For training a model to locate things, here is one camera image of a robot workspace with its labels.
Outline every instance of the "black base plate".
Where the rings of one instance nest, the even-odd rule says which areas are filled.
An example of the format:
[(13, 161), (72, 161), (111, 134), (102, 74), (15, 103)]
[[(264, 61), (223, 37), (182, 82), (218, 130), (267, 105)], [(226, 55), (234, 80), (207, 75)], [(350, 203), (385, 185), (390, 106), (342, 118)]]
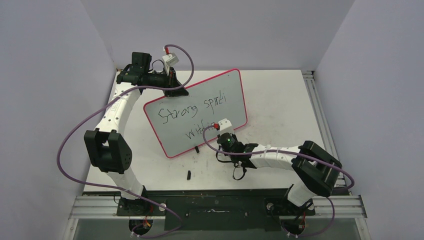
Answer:
[[(167, 199), (163, 198), (163, 197), (157, 197), (154, 199), (155, 202), (160, 203), (160, 204), (167, 204)], [(150, 212), (149, 209), (147, 209), (145, 212), (134, 212), (131, 209), (129, 209), (128, 207), (124, 207), (123, 203), (122, 203), (122, 199), (119, 199), (118, 202), (118, 208), (116, 210), (116, 215), (117, 216), (145, 216), (146, 214), (148, 214), (149, 216), (165, 216), (165, 212), (166, 211), (160, 211), (159, 207), (156, 205), (151, 204), (151, 206), (153, 207), (153, 212)]]
[[(150, 200), (166, 203), (167, 207), (182, 217), (180, 230), (186, 231), (236, 231), (247, 229), (264, 229), (281, 231), (281, 226), (272, 219), (266, 205), (269, 202), (279, 204), (287, 188), (279, 189), (237, 189), (237, 190), (172, 190), (147, 191)], [(119, 192), (85, 192), (86, 195), (113, 196)], [(349, 195), (343, 192), (335, 195)], [(140, 216), (117, 208), (118, 216)], [(276, 208), (274, 216), (295, 216)], [(180, 221), (167, 211), (154, 207), (150, 216), (163, 216), (165, 230), (180, 226)], [(314, 215), (315, 210), (307, 210), (306, 215)]]

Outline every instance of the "white table surface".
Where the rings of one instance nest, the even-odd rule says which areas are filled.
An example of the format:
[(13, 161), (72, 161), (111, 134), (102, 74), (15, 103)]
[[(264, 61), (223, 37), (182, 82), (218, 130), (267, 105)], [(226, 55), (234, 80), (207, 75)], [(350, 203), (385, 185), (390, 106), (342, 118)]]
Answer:
[[(195, 71), (189, 85), (223, 71)], [(183, 83), (189, 71), (177, 71)], [(300, 70), (242, 70), (241, 80), (247, 108), (246, 126), (235, 131), (244, 144), (270, 144), (273, 147), (292, 147), (311, 140), (324, 146), (315, 114)], [(147, 190), (223, 190), (288, 188), (299, 177), (289, 170), (264, 167), (247, 169), (246, 176), (232, 178), (233, 164), (220, 163), (215, 152), (203, 145), (175, 158), (167, 158), (143, 111), (148, 101), (159, 98), (162, 91), (144, 90), (135, 103), (125, 127), (124, 138), (132, 150), (131, 167)], [(191, 180), (187, 172), (191, 171)], [(241, 168), (235, 177), (242, 174)], [(87, 181), (114, 185), (97, 167), (90, 166)], [(115, 191), (88, 186), (85, 192)]]

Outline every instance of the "white wall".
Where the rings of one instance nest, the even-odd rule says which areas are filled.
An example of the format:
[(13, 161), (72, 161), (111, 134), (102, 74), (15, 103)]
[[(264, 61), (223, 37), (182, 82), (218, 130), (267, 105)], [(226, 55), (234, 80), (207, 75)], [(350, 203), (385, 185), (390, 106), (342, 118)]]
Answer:
[[(0, 2), (1, 239), (62, 238), (82, 186), (61, 175), (56, 152), (106, 103), (114, 72), (79, 0)], [(77, 178), (89, 166), (83, 135), (78, 131), (62, 154)]]
[(373, 239), (423, 239), (424, 1), (356, 0), (315, 73)]
[(172, 43), (192, 54), (197, 70), (315, 70), (354, 2), (81, 1), (119, 67), (133, 51), (157, 59)]

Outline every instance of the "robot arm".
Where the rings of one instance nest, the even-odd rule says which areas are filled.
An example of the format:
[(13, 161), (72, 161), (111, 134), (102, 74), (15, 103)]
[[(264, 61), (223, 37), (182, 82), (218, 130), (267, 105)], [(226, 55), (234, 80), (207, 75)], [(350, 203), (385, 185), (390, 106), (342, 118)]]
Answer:
[[(91, 164), (98, 167), (113, 179), (118, 187), (124, 188), (140, 196), (146, 196), (146, 188), (137, 180), (131, 169), (132, 151), (124, 140), (124, 129), (134, 104), (142, 95), (143, 90), (134, 90), (124, 96), (119, 94), (135, 86), (154, 86), (174, 88), (180, 86), (177, 75), (172, 67), (178, 62), (174, 53), (166, 50), (163, 56), (164, 73), (149, 71), (152, 56), (148, 53), (133, 52), (132, 61), (116, 76), (116, 86), (113, 96), (119, 99), (107, 108), (101, 121), (94, 130), (85, 132), (84, 141)], [(163, 91), (166, 97), (187, 96), (189, 93), (183, 87), (173, 91)], [(122, 199), (129, 204), (140, 205), (141, 211), (145, 202), (140, 201), (126, 191), (121, 191)]]
[(331, 195), (339, 175), (337, 171), (317, 162), (311, 163), (307, 159), (297, 155), (278, 152), (284, 150), (305, 154), (339, 168), (342, 167), (342, 164), (337, 159), (314, 142), (305, 141), (300, 146), (281, 148), (271, 147), (270, 145), (264, 146), (257, 143), (243, 144), (237, 140), (233, 126), (228, 119), (219, 121), (216, 128), (219, 129), (217, 143), (225, 152), (254, 153), (265, 151), (264, 153), (251, 155), (231, 155), (231, 161), (241, 166), (243, 171), (246, 168), (257, 169), (263, 167), (295, 171), (300, 177), (300, 181), (290, 187), (284, 197), (296, 207), (302, 207), (314, 196), (329, 197)]

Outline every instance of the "black bracket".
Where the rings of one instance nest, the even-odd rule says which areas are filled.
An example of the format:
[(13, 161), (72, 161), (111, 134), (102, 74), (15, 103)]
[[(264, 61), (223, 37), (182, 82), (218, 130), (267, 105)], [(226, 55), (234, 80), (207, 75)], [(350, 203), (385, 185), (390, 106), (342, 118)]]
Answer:
[[(177, 80), (177, 73), (173, 67), (169, 72), (151, 72), (149, 73), (152, 56), (144, 52), (133, 52), (132, 62), (116, 77), (116, 83), (131, 83), (134, 86), (153, 86), (159, 88), (176, 88), (181, 86)], [(164, 90), (165, 97), (188, 96), (189, 92), (184, 88), (177, 90)]]
[[(247, 143), (243, 144), (241, 141), (237, 140), (235, 134), (230, 134), (228, 132), (223, 133), (218, 136), (216, 142), (222, 146), (222, 150), (229, 153), (251, 153), (254, 148), (258, 146), (257, 143)], [(231, 155), (230, 159), (233, 164), (238, 164), (241, 162), (241, 166), (245, 168), (256, 169), (256, 166), (250, 161), (250, 155)]]
[[(333, 166), (342, 168), (342, 164), (337, 159), (313, 141), (305, 141), (302, 146), (299, 146), (299, 149), (301, 154), (317, 158)], [(338, 171), (318, 162), (314, 166), (308, 159), (301, 156), (296, 157), (291, 162), (293, 163), (293, 170), (309, 190), (318, 196), (329, 197), (331, 195), (339, 176)]]
[(275, 216), (275, 217), (297, 216), (297, 215), (303, 214), (303, 212), (305, 212), (307, 216), (314, 216), (315, 208), (313, 208), (312, 210), (307, 208), (309, 204), (313, 204), (312, 199), (309, 199), (307, 202), (305, 202), (305, 204), (302, 207), (299, 207), (299, 208), (290, 207), (288, 202), (282, 199), (281, 197), (265, 198), (265, 201), (263, 202), (263, 205), (266, 208), (266, 214), (268, 216)]
[[(143, 186), (143, 191), (141, 193), (142, 197), (148, 198), (148, 193), (146, 187)], [(155, 202), (167, 204), (167, 199), (164, 197), (159, 197), (155, 199)], [(121, 197), (118, 202), (118, 208), (116, 210), (117, 216), (140, 216), (140, 215), (150, 215), (150, 216), (165, 216), (165, 209), (159, 209), (158, 206), (150, 204), (147, 201), (142, 199), (126, 199)]]
[(133, 153), (120, 133), (87, 130), (84, 142), (91, 164), (100, 171), (124, 174), (130, 167)]

